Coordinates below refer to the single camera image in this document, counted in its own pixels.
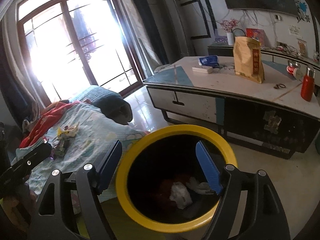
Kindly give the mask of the light blue cartoon bedsheet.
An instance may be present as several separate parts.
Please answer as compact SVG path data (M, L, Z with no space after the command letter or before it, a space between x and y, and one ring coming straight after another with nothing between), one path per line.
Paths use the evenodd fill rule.
M65 112L62 118L51 127L35 144L18 148L13 163L18 162L36 146L46 141L51 145L57 141L58 127L72 126L79 122L79 129L71 139L69 148L63 158L50 157L33 168L28 184L36 194L40 194L52 170L74 172L87 163L93 163L101 154L119 140L123 153L147 133L135 130L129 125L121 125L107 118L99 108L87 103L79 103Z

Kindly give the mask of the red white can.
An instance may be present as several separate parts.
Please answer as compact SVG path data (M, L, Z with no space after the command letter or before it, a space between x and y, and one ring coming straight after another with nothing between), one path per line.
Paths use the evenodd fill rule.
M302 81L303 73L300 69L300 64L298 62L288 61L286 71L292 75L296 80Z

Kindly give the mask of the red thermos bottle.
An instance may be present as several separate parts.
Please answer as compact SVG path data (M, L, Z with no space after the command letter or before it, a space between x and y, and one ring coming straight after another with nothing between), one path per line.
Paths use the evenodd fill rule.
M313 67L307 66L306 73L303 77L300 96L305 101L310 102L312 99L314 87L315 87L315 70Z

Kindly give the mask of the white coffee table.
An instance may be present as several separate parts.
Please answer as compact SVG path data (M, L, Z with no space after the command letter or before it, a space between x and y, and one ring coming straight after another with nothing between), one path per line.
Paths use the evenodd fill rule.
M283 159L319 135L318 100L301 98L301 82L284 65L264 61L262 83L237 75L232 57L220 57L211 73L198 66L198 58L184 57L144 80L166 121L178 124L176 114L212 124L228 142Z

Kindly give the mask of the red floral blanket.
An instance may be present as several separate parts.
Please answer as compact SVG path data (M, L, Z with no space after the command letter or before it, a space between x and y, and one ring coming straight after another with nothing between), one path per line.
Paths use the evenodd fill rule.
M46 108L46 111L40 116L29 135L22 140L18 148L26 148L35 144L62 118L67 110L79 103L80 101L69 103L58 101L49 105L49 107Z

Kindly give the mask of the black tv cabinet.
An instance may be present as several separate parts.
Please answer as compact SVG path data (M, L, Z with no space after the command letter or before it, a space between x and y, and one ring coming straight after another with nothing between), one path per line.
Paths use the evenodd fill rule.
M233 47L224 43L212 43L208 46L209 55L233 56ZM319 86L319 63L307 57L297 56L294 52L282 52L271 48L261 49L262 60L279 64L287 64L288 61L297 62L303 72L307 66L312 66L316 72L315 85Z

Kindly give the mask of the purple wrapper pile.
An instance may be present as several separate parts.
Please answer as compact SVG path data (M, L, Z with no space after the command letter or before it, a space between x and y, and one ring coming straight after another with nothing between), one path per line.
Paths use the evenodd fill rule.
M70 140L69 139L58 139L52 148L50 158L57 159L63 158L66 155L66 152L69 148Z

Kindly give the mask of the yellow white wrapper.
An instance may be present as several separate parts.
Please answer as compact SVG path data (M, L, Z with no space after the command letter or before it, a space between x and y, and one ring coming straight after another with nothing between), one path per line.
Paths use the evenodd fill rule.
M65 126L64 128L58 127L57 129L57 137L59 139L68 139L74 138L79 129L79 122L72 126Z

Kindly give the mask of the red picture box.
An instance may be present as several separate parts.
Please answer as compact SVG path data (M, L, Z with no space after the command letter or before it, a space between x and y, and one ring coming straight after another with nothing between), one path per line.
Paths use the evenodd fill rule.
M262 47L265 46L265 32L263 29L247 28L246 35L259 41Z

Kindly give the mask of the blue tissue pack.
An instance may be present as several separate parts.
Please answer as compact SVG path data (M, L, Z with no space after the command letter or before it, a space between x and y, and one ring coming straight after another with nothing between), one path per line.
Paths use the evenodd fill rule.
M219 66L219 59L216 55L199 57L199 65L216 68Z

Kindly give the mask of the white vase red flowers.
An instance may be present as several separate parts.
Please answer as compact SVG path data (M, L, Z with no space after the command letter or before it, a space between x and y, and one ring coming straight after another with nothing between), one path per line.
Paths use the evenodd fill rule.
M221 28L227 34L227 40L230 46L234 44L233 29L235 29L238 26L239 22L240 22L239 20L232 18L230 20L223 20L220 23Z

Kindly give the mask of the white flat box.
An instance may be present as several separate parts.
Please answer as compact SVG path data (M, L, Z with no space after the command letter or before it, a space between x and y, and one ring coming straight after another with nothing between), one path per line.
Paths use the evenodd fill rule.
M210 74L213 72L214 68L210 66L195 66L192 67L193 72Z

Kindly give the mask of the dark teal sofa cushion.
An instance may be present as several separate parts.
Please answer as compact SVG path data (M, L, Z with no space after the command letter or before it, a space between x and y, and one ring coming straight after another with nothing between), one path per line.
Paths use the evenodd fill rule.
M116 123L127 125L133 119L130 104L126 102L119 93L106 88L96 85L89 86L79 95L71 98L70 102L76 100L89 100L91 104L98 107L107 118L112 119Z

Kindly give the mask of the blue white small bin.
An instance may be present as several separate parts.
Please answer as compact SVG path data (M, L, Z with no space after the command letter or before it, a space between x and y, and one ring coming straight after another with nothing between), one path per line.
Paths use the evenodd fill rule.
M159 72L161 72L163 70L168 69L169 67L171 67L171 64L165 64L165 65L159 66L153 71L153 73L154 74L159 73Z

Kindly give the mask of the white crumpled trash in bin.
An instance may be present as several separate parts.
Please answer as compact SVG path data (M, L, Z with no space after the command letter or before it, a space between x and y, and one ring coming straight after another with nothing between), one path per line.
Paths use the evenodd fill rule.
M187 188L181 182L173 183L169 199L181 210L193 203Z

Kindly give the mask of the grey window curtain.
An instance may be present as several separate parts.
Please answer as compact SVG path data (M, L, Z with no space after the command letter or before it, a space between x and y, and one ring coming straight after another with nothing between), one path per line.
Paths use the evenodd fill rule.
M148 0L117 0L146 77L169 63Z

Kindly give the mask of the yellow rim trash bin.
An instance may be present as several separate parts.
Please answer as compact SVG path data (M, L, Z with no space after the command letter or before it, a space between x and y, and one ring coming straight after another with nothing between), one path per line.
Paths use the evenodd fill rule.
M217 161L218 169L236 166L235 154L223 137L205 127L173 125L140 139L122 158L116 176L116 192L125 213L141 226L163 233L192 231L213 218L220 196L190 189L206 182L196 157L201 141ZM173 183L181 182L192 204L179 209L169 199Z

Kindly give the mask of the yellow paper bag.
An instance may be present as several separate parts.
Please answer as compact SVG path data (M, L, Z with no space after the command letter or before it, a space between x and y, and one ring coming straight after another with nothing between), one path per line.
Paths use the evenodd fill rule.
M233 57L236 75L256 83L264 82L265 75L261 62L259 41L246 36L236 37L233 46Z

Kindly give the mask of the tall grey air conditioner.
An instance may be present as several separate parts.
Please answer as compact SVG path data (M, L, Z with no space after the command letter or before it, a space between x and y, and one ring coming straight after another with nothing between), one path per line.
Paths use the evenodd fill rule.
M187 19L178 0L160 0L164 22L167 24L169 60L175 62L186 56L193 56Z

